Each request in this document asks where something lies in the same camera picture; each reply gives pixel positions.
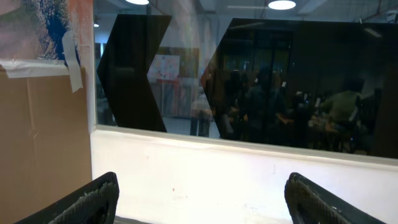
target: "glass window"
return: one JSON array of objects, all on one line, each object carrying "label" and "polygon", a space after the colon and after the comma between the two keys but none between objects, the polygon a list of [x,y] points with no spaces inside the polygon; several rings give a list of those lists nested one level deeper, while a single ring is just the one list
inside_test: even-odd
[{"label": "glass window", "polygon": [[398,158],[398,1],[137,2],[95,1],[99,124]]}]

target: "floor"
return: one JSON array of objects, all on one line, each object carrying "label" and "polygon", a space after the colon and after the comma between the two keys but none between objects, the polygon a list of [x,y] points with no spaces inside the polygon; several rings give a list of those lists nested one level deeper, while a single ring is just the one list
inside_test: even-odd
[{"label": "floor", "polygon": [[[168,133],[190,135],[191,133],[191,120],[182,118],[166,118],[163,117],[164,125]],[[220,133],[216,123],[210,123],[209,138],[219,139]]]}]

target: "ceiling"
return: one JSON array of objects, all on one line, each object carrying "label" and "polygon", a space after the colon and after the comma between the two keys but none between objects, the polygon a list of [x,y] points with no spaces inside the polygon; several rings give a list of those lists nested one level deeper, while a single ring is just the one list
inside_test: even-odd
[{"label": "ceiling", "polygon": [[[398,0],[295,0],[296,7],[277,11],[264,0],[149,0],[151,14],[216,14],[219,16],[305,21],[385,22]],[[146,6],[125,0],[95,0],[95,14],[147,14]]]}]

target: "brown cardboard sheet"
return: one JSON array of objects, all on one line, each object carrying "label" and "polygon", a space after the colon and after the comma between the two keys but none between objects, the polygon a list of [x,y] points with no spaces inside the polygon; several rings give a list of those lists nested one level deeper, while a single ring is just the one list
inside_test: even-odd
[{"label": "brown cardboard sheet", "polygon": [[67,75],[10,79],[0,68],[0,149],[0,223],[16,222],[87,184],[86,88],[72,93]]}]

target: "white wall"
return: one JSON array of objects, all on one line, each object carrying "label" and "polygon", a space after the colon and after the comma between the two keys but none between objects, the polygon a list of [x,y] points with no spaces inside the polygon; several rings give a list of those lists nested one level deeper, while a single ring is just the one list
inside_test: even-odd
[{"label": "white wall", "polygon": [[392,159],[104,126],[91,133],[91,159],[93,178],[118,176],[116,214],[144,222],[290,223],[292,172],[384,222],[398,218]]}]

